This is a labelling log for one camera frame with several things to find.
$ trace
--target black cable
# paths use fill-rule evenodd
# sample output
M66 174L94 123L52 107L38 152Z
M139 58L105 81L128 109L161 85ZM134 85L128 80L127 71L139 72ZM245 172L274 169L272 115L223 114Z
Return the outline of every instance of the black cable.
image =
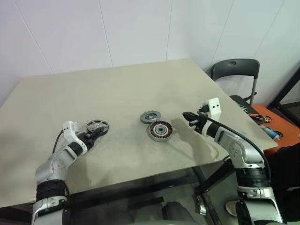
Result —
M61 134L63 133L63 130L60 131L60 133L58 134L56 140L55 140L55 144L54 144L54 147L53 147L53 150L52 150L52 154L55 152L55 149L56 149L56 145L57 145L57 142L61 136Z
M230 163L228 159L230 159L230 156L226 156L225 158L223 158L223 159L222 159L223 163L228 163L228 164L231 164L231 165L232 165L232 163Z
M261 157L263 158L263 160L264 160L264 165L265 165L265 167L266 167L266 169L267 169L266 172L267 172L268 178L269 178L269 180L271 180L271 169L270 169L269 162L268 162L267 158L265 157L265 155L263 154L263 152L262 152L262 151L261 151L261 150L260 150L260 149L259 149L259 148L251 141L251 140L249 140L248 138L246 138L244 135L240 134L239 132L237 132L237 131L231 129L230 127L228 127L228 126L226 126L226 125L224 125L224 124L222 124L222 123L220 123L220 122L217 122L217 121L215 121L215 120L209 118L208 116L206 116L206 115L204 115L204 114L202 114L202 113L200 113L199 116L202 117L202 118L205 118L205 119L207 119L207 120L209 120L209 121L211 121L211 122L213 122L213 123L215 123L215 124L217 124L217 125L219 125L220 127L223 127L223 128L225 128L225 129L231 131L232 133L234 133L234 134L236 134L237 136L239 136L241 139L244 139L246 142L248 142L249 144L251 144L252 147L253 147L253 148L261 155Z

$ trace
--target gray table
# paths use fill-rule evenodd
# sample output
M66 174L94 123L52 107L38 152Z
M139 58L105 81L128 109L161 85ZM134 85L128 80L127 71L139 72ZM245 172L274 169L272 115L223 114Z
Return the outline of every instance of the gray table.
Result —
M192 60L25 78L0 108L0 207L35 200L35 170L50 156L67 120L81 131L106 120L110 130L70 167L71 193L222 160L226 151L188 126L185 111L218 97L220 121L242 130L261 149L277 144ZM174 134L159 143L139 116L157 110ZM60 141L58 148L65 143Z

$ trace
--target orange object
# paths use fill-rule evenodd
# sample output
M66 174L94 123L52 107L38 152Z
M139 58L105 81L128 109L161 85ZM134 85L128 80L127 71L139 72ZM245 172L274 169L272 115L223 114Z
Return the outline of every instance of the orange object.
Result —
M299 143L300 129L290 122L286 121L276 113L267 109L264 105L253 105L252 106L261 115L270 116L272 121L270 123L264 123L266 126L271 127L273 130L279 131L283 134L283 138L276 141L278 147L264 151L265 155L270 156L277 152L282 147L292 146Z

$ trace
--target gear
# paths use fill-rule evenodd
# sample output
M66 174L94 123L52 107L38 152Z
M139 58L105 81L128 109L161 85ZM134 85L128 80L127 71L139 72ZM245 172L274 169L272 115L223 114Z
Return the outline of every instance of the gear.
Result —
M142 123L152 123L154 121L159 120L160 117L161 114L158 111L147 111L140 116L140 121Z
M156 142L166 142L172 135L172 126L165 121L154 121L147 128L148 136Z
M88 130L89 133L92 133L97 128L102 128L102 127L104 127L102 135L105 135L109 129L107 122L105 122L103 120L92 120L92 121L88 122L88 124L86 125L86 129Z

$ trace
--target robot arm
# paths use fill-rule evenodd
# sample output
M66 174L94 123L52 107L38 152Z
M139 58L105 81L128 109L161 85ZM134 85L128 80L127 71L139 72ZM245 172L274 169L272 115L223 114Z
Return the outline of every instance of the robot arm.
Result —
M37 195L33 205L32 225L69 224L69 211L66 208L69 194L66 185L68 168L93 147L97 138L104 134L105 127L98 127L92 133L81 133L77 124L67 121L63 124L64 137L68 146L52 154L36 170Z
M270 187L270 172L265 164L263 152L243 135L225 128L218 123L221 114L218 98L211 99L198 111L184 112L189 126L195 126L195 131L214 138L214 141L224 148L236 171L237 191L242 198L236 204L238 221L241 225L282 223L278 206Z

